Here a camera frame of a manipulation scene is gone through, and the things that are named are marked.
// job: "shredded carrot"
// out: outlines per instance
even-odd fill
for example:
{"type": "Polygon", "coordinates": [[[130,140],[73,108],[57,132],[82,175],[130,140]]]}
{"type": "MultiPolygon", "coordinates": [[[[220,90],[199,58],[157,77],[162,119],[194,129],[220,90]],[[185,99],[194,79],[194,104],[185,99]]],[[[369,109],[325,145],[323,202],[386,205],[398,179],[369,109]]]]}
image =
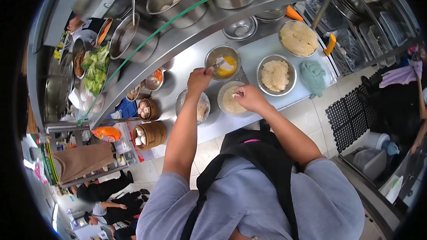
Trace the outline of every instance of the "shredded carrot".
{"type": "Polygon", "coordinates": [[[98,38],[98,45],[100,45],[102,43],[102,41],[104,40],[105,36],[108,33],[108,30],[110,29],[111,26],[111,20],[110,22],[103,28],[103,32],[101,33],[101,35],[99,35],[98,38]]]}
{"type": "Polygon", "coordinates": [[[159,83],[161,83],[161,82],[162,82],[162,80],[163,80],[163,75],[162,75],[162,72],[161,72],[161,70],[160,70],[160,69],[157,69],[157,70],[154,72],[154,76],[153,76],[153,78],[154,78],[154,79],[156,79],[159,83]]]}

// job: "egg yolk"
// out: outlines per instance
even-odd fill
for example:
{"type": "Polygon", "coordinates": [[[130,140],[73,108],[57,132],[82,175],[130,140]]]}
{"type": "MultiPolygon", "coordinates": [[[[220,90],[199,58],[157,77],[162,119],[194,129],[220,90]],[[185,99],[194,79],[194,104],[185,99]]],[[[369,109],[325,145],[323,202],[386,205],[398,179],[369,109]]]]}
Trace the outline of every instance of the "egg yolk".
{"type": "Polygon", "coordinates": [[[229,65],[231,65],[233,67],[233,69],[230,71],[227,71],[227,70],[224,70],[221,67],[219,67],[216,70],[216,73],[220,76],[229,76],[236,70],[236,61],[233,59],[232,56],[223,56],[223,58],[225,59],[226,63],[228,63],[229,65]]]}

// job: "kitchen floor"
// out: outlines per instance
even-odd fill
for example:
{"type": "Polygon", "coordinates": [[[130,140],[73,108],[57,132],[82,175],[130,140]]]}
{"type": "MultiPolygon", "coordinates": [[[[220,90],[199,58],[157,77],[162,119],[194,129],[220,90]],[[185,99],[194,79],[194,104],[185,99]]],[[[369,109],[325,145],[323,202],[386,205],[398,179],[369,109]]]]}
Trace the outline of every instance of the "kitchen floor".
{"type": "MultiPolygon", "coordinates": [[[[361,84],[361,76],[371,77],[376,71],[377,67],[368,67],[359,72],[342,77],[338,80],[337,84],[325,89],[321,98],[316,97],[313,100],[305,99],[283,109],[280,113],[307,134],[308,137],[317,144],[320,152],[322,152],[325,157],[332,158],[338,155],[338,151],[325,110],[331,104],[359,86],[361,84]]],[[[251,124],[247,126],[247,128],[254,129],[256,126],[257,124],[251,124]]],[[[363,136],[343,151],[343,153],[352,152],[353,148],[361,146],[362,138],[363,136]]],[[[219,154],[223,139],[224,136],[220,136],[197,146],[189,182],[191,189],[197,189],[195,184],[197,177],[206,168],[209,162],[219,154]]],[[[132,188],[134,190],[145,188],[152,191],[162,172],[162,168],[163,157],[132,166],[130,171],[135,181],[135,183],[131,184],[132,188]]]]}

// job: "hand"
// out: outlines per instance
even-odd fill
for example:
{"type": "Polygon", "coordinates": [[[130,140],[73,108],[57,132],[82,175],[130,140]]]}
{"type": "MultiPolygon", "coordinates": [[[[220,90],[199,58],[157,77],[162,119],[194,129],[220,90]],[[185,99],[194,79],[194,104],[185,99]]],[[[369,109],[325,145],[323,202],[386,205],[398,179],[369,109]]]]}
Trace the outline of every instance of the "hand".
{"type": "Polygon", "coordinates": [[[192,73],[189,74],[187,81],[188,92],[187,95],[194,95],[197,98],[200,97],[201,93],[207,88],[212,79],[212,73],[214,68],[196,68],[192,73]]]}
{"type": "Polygon", "coordinates": [[[239,86],[236,93],[243,93],[243,96],[236,95],[234,100],[245,109],[261,115],[263,111],[272,107],[263,94],[252,84],[239,86]]]}

